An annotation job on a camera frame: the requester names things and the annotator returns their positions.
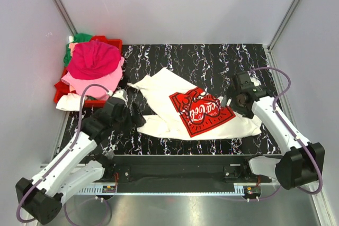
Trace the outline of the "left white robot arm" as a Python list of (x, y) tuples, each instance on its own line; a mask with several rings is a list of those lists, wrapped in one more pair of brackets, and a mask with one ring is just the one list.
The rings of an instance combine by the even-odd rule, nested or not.
[(77, 172), (73, 169), (113, 132), (125, 132), (146, 123), (139, 106), (130, 106), (122, 98), (110, 97), (104, 107), (91, 116), (80, 118), (78, 130), (67, 146), (39, 173), (30, 179), (22, 177), (15, 185), (18, 199), (17, 219), (21, 210), (42, 225), (50, 223), (64, 204), (88, 184), (114, 176), (112, 160), (97, 156)]

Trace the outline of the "white coca-cola t-shirt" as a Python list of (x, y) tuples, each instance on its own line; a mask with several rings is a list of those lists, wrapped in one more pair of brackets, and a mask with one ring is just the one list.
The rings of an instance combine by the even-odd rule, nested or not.
[(234, 139), (261, 133), (261, 120), (242, 117), (217, 98), (163, 68), (130, 87), (139, 90), (153, 115), (138, 132), (179, 140)]

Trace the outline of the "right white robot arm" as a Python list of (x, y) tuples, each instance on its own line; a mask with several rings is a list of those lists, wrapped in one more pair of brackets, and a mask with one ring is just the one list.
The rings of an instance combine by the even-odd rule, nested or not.
[(279, 182), (286, 190), (302, 189), (304, 185), (318, 182), (318, 188), (309, 194), (318, 194), (323, 188), (322, 171), (325, 149), (312, 143), (285, 116), (277, 104), (277, 96), (262, 85), (255, 85), (247, 71), (233, 75), (221, 104), (242, 117), (258, 117), (278, 144), (280, 159), (253, 156), (246, 159), (240, 169), (243, 180), (252, 182), (259, 175)]

